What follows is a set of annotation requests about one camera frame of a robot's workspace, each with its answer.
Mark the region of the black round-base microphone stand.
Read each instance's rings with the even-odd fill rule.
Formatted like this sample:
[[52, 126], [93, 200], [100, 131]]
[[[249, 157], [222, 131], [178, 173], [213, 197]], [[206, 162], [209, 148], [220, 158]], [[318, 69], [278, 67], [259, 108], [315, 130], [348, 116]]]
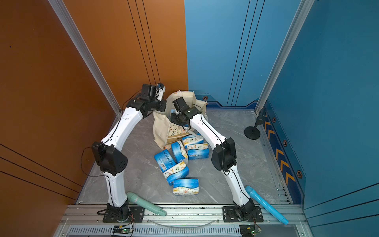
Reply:
[[261, 136], [261, 133], [258, 130], [258, 126], [262, 125], [264, 122], [265, 122], [265, 116], [264, 115], [257, 116], [255, 125], [246, 127], [244, 130], [244, 135], [251, 140], [259, 139]]

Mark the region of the blue tissue pack centre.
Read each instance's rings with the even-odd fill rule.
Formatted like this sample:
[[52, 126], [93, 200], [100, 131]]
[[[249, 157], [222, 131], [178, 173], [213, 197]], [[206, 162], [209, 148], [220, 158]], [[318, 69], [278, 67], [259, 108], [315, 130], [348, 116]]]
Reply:
[[207, 143], [188, 145], [187, 154], [189, 160], [207, 159], [209, 157], [209, 146]]

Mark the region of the floral tissue pack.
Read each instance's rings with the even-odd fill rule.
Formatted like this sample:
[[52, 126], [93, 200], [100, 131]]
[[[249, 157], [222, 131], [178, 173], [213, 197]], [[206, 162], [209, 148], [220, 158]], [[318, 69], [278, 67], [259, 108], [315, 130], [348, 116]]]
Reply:
[[199, 193], [198, 179], [177, 179], [173, 182], [173, 194], [177, 196], [191, 196]]
[[173, 182], [175, 180], [185, 178], [188, 174], [189, 168], [184, 161], [176, 164], [175, 166], [169, 168], [163, 173], [165, 179], [167, 180], [170, 186], [173, 185]]

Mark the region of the circuit board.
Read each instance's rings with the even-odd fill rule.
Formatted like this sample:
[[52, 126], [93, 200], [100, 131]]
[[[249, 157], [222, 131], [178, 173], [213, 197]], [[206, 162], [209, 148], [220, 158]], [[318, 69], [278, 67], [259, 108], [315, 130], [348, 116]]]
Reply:
[[114, 226], [112, 229], [112, 237], [131, 237], [133, 235], [134, 228], [129, 225]]
[[259, 226], [240, 225], [239, 228], [242, 237], [254, 237], [262, 232]]

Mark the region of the tissue pack near bag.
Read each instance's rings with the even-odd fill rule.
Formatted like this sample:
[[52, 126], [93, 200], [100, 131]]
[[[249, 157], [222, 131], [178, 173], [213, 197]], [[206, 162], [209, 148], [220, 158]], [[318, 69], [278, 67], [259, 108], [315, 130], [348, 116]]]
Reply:
[[204, 138], [200, 134], [191, 134], [183, 137], [181, 141], [185, 149], [187, 149], [189, 145], [203, 144]]

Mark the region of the cream floral canvas bag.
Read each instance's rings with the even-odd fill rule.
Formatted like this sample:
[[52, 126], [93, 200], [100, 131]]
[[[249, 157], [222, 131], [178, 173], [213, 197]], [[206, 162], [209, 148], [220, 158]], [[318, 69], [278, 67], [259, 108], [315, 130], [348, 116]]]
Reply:
[[166, 99], [166, 109], [164, 112], [153, 112], [154, 126], [153, 135], [154, 141], [162, 149], [165, 150], [166, 146], [179, 141], [184, 136], [190, 135], [190, 132], [185, 131], [181, 126], [171, 122], [171, 110], [174, 110], [173, 101], [178, 98], [184, 98], [185, 102], [190, 107], [197, 107], [203, 109], [202, 114], [206, 115], [207, 102], [197, 100], [193, 91], [177, 91], [172, 93]]

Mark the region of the blue tissue pack left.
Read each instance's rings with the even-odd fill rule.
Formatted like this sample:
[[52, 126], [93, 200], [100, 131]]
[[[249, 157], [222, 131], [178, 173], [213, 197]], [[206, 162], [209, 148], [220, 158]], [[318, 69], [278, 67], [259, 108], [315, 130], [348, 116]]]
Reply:
[[177, 162], [175, 161], [175, 159], [172, 158], [167, 149], [154, 155], [154, 158], [158, 163], [162, 173], [166, 172], [167, 170], [169, 170], [177, 164]]

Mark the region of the left circuit board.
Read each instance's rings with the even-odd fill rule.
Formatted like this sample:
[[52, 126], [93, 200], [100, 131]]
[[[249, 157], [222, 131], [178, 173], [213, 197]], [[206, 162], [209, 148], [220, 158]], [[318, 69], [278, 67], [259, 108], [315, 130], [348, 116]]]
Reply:
[[112, 229], [112, 237], [131, 237], [133, 235], [134, 228], [129, 225], [114, 226]]

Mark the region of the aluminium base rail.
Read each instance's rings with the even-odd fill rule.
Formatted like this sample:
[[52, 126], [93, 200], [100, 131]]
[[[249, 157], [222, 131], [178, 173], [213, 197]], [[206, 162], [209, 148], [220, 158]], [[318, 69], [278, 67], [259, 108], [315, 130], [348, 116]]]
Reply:
[[104, 205], [70, 205], [56, 229], [56, 237], [111, 237], [114, 226], [131, 225], [132, 237], [241, 237], [240, 225], [259, 226], [255, 237], [311, 237], [312, 231], [298, 205], [276, 208], [288, 221], [282, 224], [259, 205], [257, 220], [239, 222], [232, 216], [231, 204], [159, 204], [166, 216], [130, 205], [131, 217], [125, 222], [103, 222]]

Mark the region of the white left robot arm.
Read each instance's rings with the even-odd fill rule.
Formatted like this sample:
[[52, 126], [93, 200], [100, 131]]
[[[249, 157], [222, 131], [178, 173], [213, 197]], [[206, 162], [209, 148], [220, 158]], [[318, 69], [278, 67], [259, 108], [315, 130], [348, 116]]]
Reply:
[[105, 223], [130, 220], [131, 211], [124, 186], [128, 158], [121, 151], [126, 139], [142, 119], [155, 110], [165, 111], [164, 92], [165, 86], [162, 83], [155, 86], [144, 84], [141, 92], [128, 101], [109, 134], [101, 142], [94, 142], [91, 146], [96, 164], [106, 180], [109, 195], [106, 209], [100, 211], [104, 215]]

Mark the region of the floral tissue pack front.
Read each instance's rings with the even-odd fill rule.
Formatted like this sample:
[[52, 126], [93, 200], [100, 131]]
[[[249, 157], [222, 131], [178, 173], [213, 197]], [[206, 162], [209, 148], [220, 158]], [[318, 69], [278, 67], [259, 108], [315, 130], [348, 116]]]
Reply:
[[191, 196], [199, 193], [198, 179], [177, 179], [173, 182], [173, 194], [177, 196]]

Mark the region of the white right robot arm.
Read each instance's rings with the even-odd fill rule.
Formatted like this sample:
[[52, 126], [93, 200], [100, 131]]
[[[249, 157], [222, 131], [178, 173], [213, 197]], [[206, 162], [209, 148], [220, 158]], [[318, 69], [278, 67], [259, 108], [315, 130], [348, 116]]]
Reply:
[[194, 128], [211, 146], [213, 166], [220, 171], [231, 190], [237, 218], [242, 222], [255, 219], [258, 211], [253, 199], [249, 196], [240, 178], [235, 141], [219, 133], [204, 117], [198, 106], [190, 107], [180, 97], [173, 101], [176, 112], [171, 114], [171, 121], [176, 125], [188, 125]]

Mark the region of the aluminium corner post right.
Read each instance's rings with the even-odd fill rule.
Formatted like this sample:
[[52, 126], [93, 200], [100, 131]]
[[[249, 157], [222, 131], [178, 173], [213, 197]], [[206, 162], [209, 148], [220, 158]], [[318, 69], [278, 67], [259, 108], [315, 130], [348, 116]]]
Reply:
[[259, 100], [255, 108], [255, 114], [258, 116], [263, 109], [279, 75], [287, 60], [289, 53], [304, 25], [304, 22], [314, 4], [315, 0], [302, 0], [291, 22], [289, 30], [277, 55], [275, 63], [263, 87]]

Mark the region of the right circuit board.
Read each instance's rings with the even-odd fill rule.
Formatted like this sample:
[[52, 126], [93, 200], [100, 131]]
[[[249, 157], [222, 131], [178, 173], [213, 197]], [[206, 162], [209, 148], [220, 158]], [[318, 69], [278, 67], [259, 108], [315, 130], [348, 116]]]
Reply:
[[242, 237], [254, 237], [262, 232], [259, 226], [240, 225], [239, 228]]

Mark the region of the blue handheld cylinder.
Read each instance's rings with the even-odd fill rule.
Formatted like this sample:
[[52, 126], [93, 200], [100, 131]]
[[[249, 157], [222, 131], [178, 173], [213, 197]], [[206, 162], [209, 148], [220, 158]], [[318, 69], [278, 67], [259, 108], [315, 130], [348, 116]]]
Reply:
[[257, 201], [266, 211], [268, 211], [272, 216], [274, 216], [278, 221], [284, 225], [288, 225], [289, 221], [277, 211], [271, 204], [264, 200], [252, 187], [246, 186], [246, 191], [248, 195], [255, 201]]

